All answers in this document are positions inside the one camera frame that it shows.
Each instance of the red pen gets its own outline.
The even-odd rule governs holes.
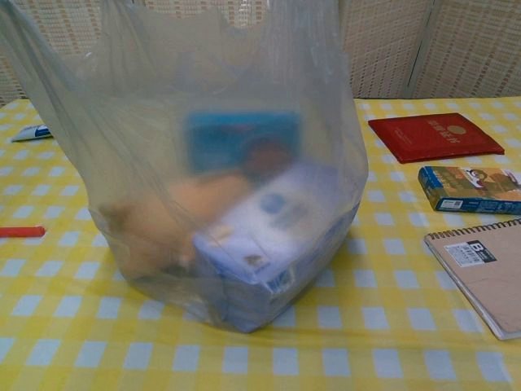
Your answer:
[[[41,238],[46,234],[43,226],[0,227],[0,238]]]

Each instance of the plastic bag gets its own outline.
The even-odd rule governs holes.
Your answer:
[[[242,332],[331,260],[367,177],[337,1],[266,2],[235,27],[105,0],[91,51],[59,56],[0,0],[2,44],[123,276]]]

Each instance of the orange plush toy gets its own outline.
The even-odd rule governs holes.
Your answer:
[[[241,174],[204,175],[150,191],[135,200],[103,205],[112,251],[128,279],[194,259],[192,234],[216,221],[251,192]]]

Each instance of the yellow checkered tablecloth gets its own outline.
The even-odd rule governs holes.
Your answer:
[[[507,220],[436,213],[367,120],[460,112],[505,156],[443,165],[521,171],[521,97],[357,100],[370,159],[346,243],[285,314],[251,335],[196,323],[133,290],[53,139],[10,143],[41,120],[27,100],[0,110],[0,224],[48,229],[0,239],[0,389],[521,389],[521,341],[499,342],[422,243],[429,231]]]

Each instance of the red folder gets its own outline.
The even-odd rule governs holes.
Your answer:
[[[369,125],[401,163],[505,154],[493,138],[456,112],[372,120]]]

